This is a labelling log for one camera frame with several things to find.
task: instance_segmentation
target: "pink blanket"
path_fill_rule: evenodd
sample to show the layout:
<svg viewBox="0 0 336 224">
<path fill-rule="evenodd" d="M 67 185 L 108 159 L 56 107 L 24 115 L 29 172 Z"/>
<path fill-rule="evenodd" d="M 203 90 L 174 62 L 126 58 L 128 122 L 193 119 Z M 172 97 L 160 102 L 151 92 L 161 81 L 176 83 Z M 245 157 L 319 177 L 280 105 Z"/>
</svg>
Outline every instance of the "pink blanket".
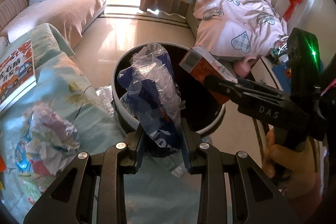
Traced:
<svg viewBox="0 0 336 224">
<path fill-rule="evenodd" d="M 28 6 L 2 31 L 12 43 L 42 23 L 53 25 L 74 48 L 82 38 L 82 28 L 92 22 L 106 0 L 45 0 Z"/>
<path fill-rule="evenodd" d="M 196 45 L 218 56 L 266 56 L 287 36 L 270 0 L 197 0 L 194 16 L 202 19 Z"/>
</svg>

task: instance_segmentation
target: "light blue fabric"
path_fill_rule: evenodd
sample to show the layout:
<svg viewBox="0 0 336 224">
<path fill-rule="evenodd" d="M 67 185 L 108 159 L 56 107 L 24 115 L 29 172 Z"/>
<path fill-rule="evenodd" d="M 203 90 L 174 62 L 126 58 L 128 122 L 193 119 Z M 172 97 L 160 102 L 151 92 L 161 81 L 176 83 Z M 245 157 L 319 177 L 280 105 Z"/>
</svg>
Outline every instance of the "light blue fabric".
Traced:
<svg viewBox="0 0 336 224">
<path fill-rule="evenodd" d="M 73 51 L 61 34 L 52 25 L 42 24 L 14 41 L 6 52 L 14 51 L 28 39 L 33 45 L 37 85 L 0 118 L 0 153 L 7 165 L 7 170 L 0 174 L 5 187 L 0 192 L 1 199 L 20 223 L 32 205 L 17 178 L 14 150 L 27 128 L 23 113 L 34 103 L 50 104 L 69 121 L 78 115 L 73 124 L 78 130 L 80 151 L 101 153 L 124 139 L 88 78 L 68 58 Z M 170 173 L 179 162 L 180 153 L 165 159 L 145 157 L 138 174 L 125 176 L 129 223 L 196 223 L 199 191 L 192 190 Z"/>
</svg>

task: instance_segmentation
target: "trash can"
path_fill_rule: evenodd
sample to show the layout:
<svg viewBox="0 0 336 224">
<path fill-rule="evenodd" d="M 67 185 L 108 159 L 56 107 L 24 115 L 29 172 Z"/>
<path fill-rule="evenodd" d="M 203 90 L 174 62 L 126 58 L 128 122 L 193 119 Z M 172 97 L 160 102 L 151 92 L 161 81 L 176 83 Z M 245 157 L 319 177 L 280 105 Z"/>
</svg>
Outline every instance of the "trash can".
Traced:
<svg viewBox="0 0 336 224">
<path fill-rule="evenodd" d="M 187 47 L 158 42 L 168 52 L 174 71 L 174 80 L 179 87 L 181 100 L 185 101 L 185 109 L 181 110 L 181 117 L 187 120 L 190 130 L 202 136 L 213 133 L 221 124 L 225 105 L 220 105 L 209 91 L 189 73 L 179 66 L 180 61 L 189 50 Z M 118 115 L 119 122 L 126 133 L 137 129 L 139 121 L 133 117 L 120 103 L 120 98 L 127 92 L 117 81 L 119 71 L 128 68 L 130 59 L 144 46 L 142 44 L 130 49 L 117 62 L 112 75 L 113 106 Z"/>
</svg>

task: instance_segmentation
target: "book cover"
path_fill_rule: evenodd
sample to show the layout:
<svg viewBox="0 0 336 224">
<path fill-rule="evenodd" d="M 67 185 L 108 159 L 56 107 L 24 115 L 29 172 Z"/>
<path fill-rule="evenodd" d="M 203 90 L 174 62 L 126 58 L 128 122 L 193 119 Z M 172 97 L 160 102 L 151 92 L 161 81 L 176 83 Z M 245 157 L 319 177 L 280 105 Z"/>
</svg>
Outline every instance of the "book cover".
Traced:
<svg viewBox="0 0 336 224">
<path fill-rule="evenodd" d="M 28 40 L 0 64 L 0 115 L 35 85 L 33 49 Z"/>
<path fill-rule="evenodd" d="M 204 78 L 208 75 L 215 75 L 235 83 L 238 82 L 237 78 L 202 46 L 191 48 L 180 62 L 180 66 L 202 84 L 204 84 Z M 209 92 L 221 105 L 230 100 L 229 97 L 220 93 L 212 90 L 209 90 Z"/>
</svg>

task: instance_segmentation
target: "barcode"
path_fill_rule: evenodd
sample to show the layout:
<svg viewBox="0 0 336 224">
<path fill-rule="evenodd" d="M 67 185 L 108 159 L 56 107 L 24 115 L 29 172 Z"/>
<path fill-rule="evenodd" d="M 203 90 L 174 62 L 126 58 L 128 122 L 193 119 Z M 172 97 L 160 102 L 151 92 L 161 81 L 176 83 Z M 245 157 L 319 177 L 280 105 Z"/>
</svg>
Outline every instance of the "barcode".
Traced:
<svg viewBox="0 0 336 224">
<path fill-rule="evenodd" d="M 181 67 L 190 73 L 193 68 L 196 66 L 197 62 L 202 58 L 197 52 L 191 50 L 188 55 L 185 57 L 183 62 L 181 63 Z"/>
</svg>

